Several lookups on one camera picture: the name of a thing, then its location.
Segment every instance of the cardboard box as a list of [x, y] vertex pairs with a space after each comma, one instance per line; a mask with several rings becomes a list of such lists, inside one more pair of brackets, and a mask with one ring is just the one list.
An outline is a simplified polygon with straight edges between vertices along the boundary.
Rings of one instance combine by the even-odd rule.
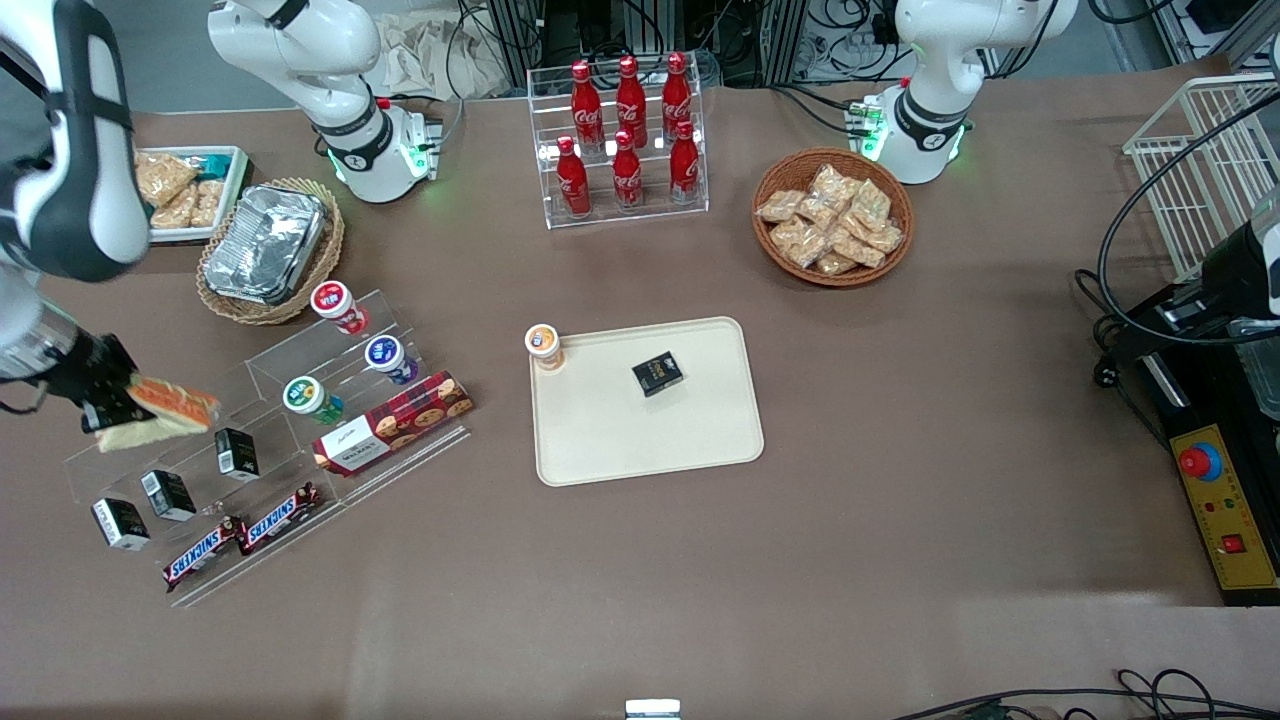
[[475, 407], [448, 372], [436, 373], [311, 443], [316, 465], [355, 475]]

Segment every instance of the red bottle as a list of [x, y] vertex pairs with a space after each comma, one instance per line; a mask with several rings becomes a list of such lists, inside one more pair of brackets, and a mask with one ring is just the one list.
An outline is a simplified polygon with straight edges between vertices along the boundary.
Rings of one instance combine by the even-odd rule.
[[613, 156], [613, 193], [618, 196], [618, 209], [631, 213], [644, 205], [644, 187], [640, 184], [640, 158], [631, 145], [631, 133], [620, 129], [613, 136], [618, 154]]
[[671, 200], [676, 205], [698, 200], [698, 146], [689, 120], [676, 124], [676, 143], [671, 146]]
[[649, 129], [645, 127], [644, 88], [636, 79], [639, 65], [631, 55], [618, 60], [618, 74], [622, 76], [618, 83], [618, 127], [631, 133], [636, 147], [644, 147], [649, 143]]
[[561, 149], [561, 159], [556, 163], [556, 176], [561, 181], [561, 195], [575, 220], [591, 214], [591, 191], [586, 187], [586, 165], [573, 154], [573, 138], [563, 135], [556, 145]]
[[689, 79], [685, 77], [685, 54], [667, 55], [667, 85], [662, 88], [662, 137], [671, 147], [676, 141], [676, 123], [689, 119]]
[[604, 155], [604, 119], [600, 117], [600, 94], [591, 85], [591, 65], [586, 60], [573, 63], [573, 96], [570, 109], [573, 111], [573, 127], [577, 128], [577, 141], [582, 155]]

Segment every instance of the robotic arm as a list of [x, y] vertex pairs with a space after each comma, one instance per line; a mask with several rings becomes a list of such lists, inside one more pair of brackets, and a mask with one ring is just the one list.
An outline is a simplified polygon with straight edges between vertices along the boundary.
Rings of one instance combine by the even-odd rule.
[[389, 202], [430, 173], [421, 114], [381, 108], [360, 73], [381, 44], [349, 0], [219, 0], [209, 37], [224, 60], [302, 108], [329, 145], [338, 177], [361, 200]]
[[1075, 15], [1078, 0], [899, 0], [895, 22], [915, 50], [906, 87], [868, 96], [883, 113], [864, 152], [899, 181], [915, 184], [938, 177], [954, 156], [960, 128], [986, 78], [979, 47], [1020, 47], [1057, 37]]
[[44, 156], [0, 167], [0, 383], [72, 400], [84, 432], [150, 419], [125, 392], [134, 365], [119, 341], [88, 334], [35, 287], [40, 273], [111, 279], [148, 247], [115, 35], [86, 0], [23, 0], [0, 14], [0, 40], [44, 76], [51, 132]]

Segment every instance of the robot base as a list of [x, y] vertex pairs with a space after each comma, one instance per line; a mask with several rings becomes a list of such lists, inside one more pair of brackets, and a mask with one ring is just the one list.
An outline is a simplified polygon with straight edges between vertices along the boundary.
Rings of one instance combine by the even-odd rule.
[[[943, 168], [955, 156], [955, 147], [964, 133], [957, 132], [950, 140], [938, 135], [940, 145], [932, 150], [920, 150], [915, 138], [906, 135], [899, 126], [893, 113], [893, 105], [902, 92], [902, 87], [891, 87], [882, 92], [878, 101], [874, 102], [883, 108], [883, 128], [881, 129], [883, 135], [877, 143], [879, 146], [879, 155], [872, 159], [884, 165], [888, 172], [893, 173], [893, 177], [899, 182], [904, 184], [920, 184], [942, 174]], [[867, 99], [867, 104], [873, 104], [872, 97]]]
[[356, 172], [343, 168], [333, 152], [329, 154], [338, 179], [365, 202], [390, 202], [403, 197], [419, 182], [434, 178], [439, 161], [439, 137], [431, 137], [438, 133], [438, 124], [429, 127], [421, 114], [403, 108], [393, 106], [384, 111], [392, 120], [392, 142], [367, 169]]

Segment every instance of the cup lid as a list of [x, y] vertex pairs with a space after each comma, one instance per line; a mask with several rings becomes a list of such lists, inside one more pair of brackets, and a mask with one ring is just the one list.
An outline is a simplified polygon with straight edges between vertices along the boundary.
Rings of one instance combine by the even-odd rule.
[[326, 320], [346, 315], [351, 305], [351, 291], [338, 281], [325, 281], [311, 291], [311, 309]]
[[380, 334], [365, 346], [365, 361], [375, 370], [390, 370], [404, 360], [404, 346], [389, 334]]
[[293, 378], [284, 386], [284, 406], [294, 413], [310, 415], [324, 405], [324, 386], [311, 375]]
[[559, 333], [547, 324], [536, 324], [525, 333], [525, 350], [534, 357], [549, 357], [559, 350]]

